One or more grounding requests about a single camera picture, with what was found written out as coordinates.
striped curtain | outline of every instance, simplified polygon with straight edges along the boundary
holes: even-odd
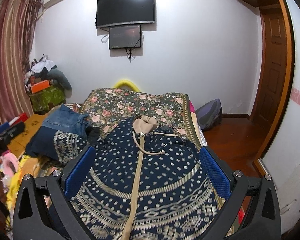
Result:
[[[30,52],[33,44],[34,38],[34,28],[37,22],[38,12],[41,8],[42,3],[41,0],[29,0],[29,5],[26,14],[26,23],[25,23],[25,30],[24,30],[24,42],[23,42],[23,49],[22,49],[22,57],[23,57],[23,64],[22,64],[22,71],[26,74],[30,70]]]
[[[0,0],[0,124],[23,112],[33,114],[23,80],[29,4],[30,0]]]

white wall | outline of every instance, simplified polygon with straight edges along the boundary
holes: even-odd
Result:
[[[248,112],[261,65],[258,9],[238,0],[156,0],[156,26],[144,26],[135,53],[142,56],[129,63],[124,50],[101,43],[96,5],[64,0],[36,26],[36,56],[48,54],[69,79],[68,102],[129,79],[146,93],[186,93],[195,108],[220,98],[224,113]]]
[[[33,61],[34,58],[36,58],[36,54],[35,54],[35,35],[34,35],[34,38],[33,38],[32,48],[31,48],[30,55],[29,55],[30,66],[31,66],[31,62]]]
[[[300,9],[294,0],[286,0],[295,37],[295,73],[293,87],[300,91]],[[279,131],[262,159],[278,189],[280,208],[297,200],[281,216],[282,233],[300,218],[300,105],[290,100]]]
[[[256,69],[256,76],[254,80],[254,85],[253,85],[253,91],[252,91],[252,96],[251,96],[251,101],[250,101],[250,106],[248,109],[248,115],[251,115],[254,101],[256,100],[257,92],[258,92],[258,87],[259,87],[259,79],[260,79],[260,74],[261,74],[261,64],[262,64],[262,25],[261,25],[261,17],[260,17],[260,11],[258,12],[258,17],[257,17],[257,25],[258,25],[258,63],[257,63],[257,69]]]

white cloth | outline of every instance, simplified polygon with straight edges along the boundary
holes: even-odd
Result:
[[[46,61],[40,61],[37,64],[35,64],[32,67],[32,71],[34,73],[40,73],[44,67],[47,68],[48,71],[50,71],[56,64],[52,60],[46,60]]]

orange box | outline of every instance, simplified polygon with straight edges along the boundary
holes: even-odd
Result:
[[[44,90],[45,88],[48,88],[50,86],[49,84],[49,81],[48,80],[44,80],[44,81],[41,81],[37,84],[34,84],[32,87],[31,87],[31,93],[36,93],[36,92],[39,92],[41,90]]]

cable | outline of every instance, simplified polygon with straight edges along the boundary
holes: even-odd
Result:
[[[97,17],[94,19],[94,24],[96,25],[96,28],[97,28]],[[105,29],[102,29],[102,28],[97,28],[97,29],[101,29],[105,32],[109,32],[109,30],[105,30]]]
[[[128,59],[130,60],[130,55],[129,55],[129,53],[128,53],[128,49],[126,49],[126,53],[127,53],[127,55],[128,55]]]
[[[130,57],[128,57],[128,59],[130,60],[130,63],[131,63],[131,53],[132,51],[136,48],[136,45],[138,44],[138,42],[140,41],[141,42],[141,45],[143,44],[143,30],[142,30],[142,25],[140,25],[140,28],[141,28],[141,35],[140,35],[140,38],[138,39],[138,41],[136,42],[136,44],[133,46],[133,48],[130,48]]]
[[[103,36],[103,37],[101,38],[101,42],[102,42],[102,43],[106,43],[108,40],[109,40],[109,34],[106,34],[105,36]]]

